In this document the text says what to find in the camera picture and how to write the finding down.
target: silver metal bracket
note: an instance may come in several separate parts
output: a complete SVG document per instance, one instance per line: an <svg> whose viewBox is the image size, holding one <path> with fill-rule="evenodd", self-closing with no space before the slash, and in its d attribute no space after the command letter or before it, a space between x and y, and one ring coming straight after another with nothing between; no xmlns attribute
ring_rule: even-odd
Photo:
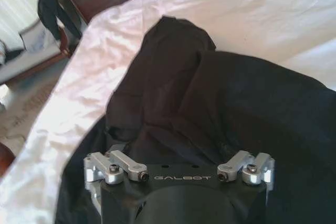
<svg viewBox="0 0 336 224"><path fill-rule="evenodd" d="M267 191L274 187L275 160L267 153L259 153L254 158L249 152L239 151L227 163L217 168L218 179L230 182L237 179L238 172L242 171L242 180L247 185L259 185L264 181Z"/></svg>
<svg viewBox="0 0 336 224"><path fill-rule="evenodd" d="M149 179L147 166L135 162L121 151L109 151L106 155L111 162L118 164L128 174L130 180L145 182Z"/></svg>
<svg viewBox="0 0 336 224"><path fill-rule="evenodd" d="M242 167L254 161L254 157L245 151L239 151L227 163L220 164L217 167L218 179L223 182L230 182L237 179L237 173Z"/></svg>
<svg viewBox="0 0 336 224"><path fill-rule="evenodd" d="M264 181L267 190L272 191L274 186L275 160L267 153L259 153L253 163L242 170L242 178L248 185L259 185Z"/></svg>
<svg viewBox="0 0 336 224"><path fill-rule="evenodd" d="M109 151L103 156L100 152L84 158L85 189L90 191L93 205L101 215L100 182L115 185L123 182L124 171L130 180L145 182L149 179L147 166L139 164L121 151Z"/></svg>

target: bed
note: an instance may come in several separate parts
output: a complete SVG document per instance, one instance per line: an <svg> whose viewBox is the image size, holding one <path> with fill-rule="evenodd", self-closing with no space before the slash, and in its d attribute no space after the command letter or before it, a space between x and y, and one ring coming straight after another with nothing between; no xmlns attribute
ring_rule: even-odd
<svg viewBox="0 0 336 224"><path fill-rule="evenodd" d="M60 175L162 15L217 50L267 59L336 90L336 0L130 0L97 15L0 184L0 222L53 223Z"/></svg>

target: bolt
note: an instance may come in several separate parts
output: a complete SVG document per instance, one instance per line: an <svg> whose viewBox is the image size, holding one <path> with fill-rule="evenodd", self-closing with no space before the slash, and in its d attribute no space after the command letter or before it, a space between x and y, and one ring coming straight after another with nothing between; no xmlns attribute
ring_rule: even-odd
<svg viewBox="0 0 336 224"><path fill-rule="evenodd" d="M229 178L227 176L227 173L218 173L218 179L221 182L227 182Z"/></svg>
<svg viewBox="0 0 336 224"><path fill-rule="evenodd" d="M256 173L258 167L256 165L249 164L249 165L246 166L246 169L251 173Z"/></svg>
<svg viewBox="0 0 336 224"><path fill-rule="evenodd" d="M112 152L111 152L111 151L105 152L105 157L110 157L110 156L111 156L111 154L112 154Z"/></svg>
<svg viewBox="0 0 336 224"><path fill-rule="evenodd" d="M141 182L146 182L149 179L149 174L148 172L141 172L139 174L139 181Z"/></svg>
<svg viewBox="0 0 336 224"><path fill-rule="evenodd" d="M109 168L110 168L110 172L112 172L112 173L115 173L115 172L119 171L119 165L116 165L116 164L110 165Z"/></svg>

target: black garment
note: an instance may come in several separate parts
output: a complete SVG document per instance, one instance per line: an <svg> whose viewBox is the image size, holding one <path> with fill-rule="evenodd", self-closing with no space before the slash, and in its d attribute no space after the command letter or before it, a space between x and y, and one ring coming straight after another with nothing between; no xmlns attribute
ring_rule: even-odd
<svg viewBox="0 0 336 224"><path fill-rule="evenodd" d="M332 223L336 93L254 57L215 52L205 31L162 18L69 161L56 223L99 223L83 188L83 158L127 143L145 164L213 164L238 150L276 160L268 223Z"/></svg>
<svg viewBox="0 0 336 224"><path fill-rule="evenodd" d="M11 60L14 60L24 51L23 48L6 51L5 63L8 63Z"/></svg>
<svg viewBox="0 0 336 224"><path fill-rule="evenodd" d="M76 38L81 38L81 32L71 21L68 14L59 5L58 0L38 0L37 13L43 25L51 31L56 40L61 39L56 17L63 22L63 24Z"/></svg>

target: carpet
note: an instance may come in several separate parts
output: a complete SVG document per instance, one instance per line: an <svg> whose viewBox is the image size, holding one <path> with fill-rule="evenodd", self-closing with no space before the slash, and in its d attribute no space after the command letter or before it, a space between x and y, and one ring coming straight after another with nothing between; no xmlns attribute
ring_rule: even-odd
<svg viewBox="0 0 336 224"><path fill-rule="evenodd" d="M6 111L0 113L0 142L15 156L25 144L29 131L48 100L68 60L62 60L48 69L9 87L3 98Z"/></svg>

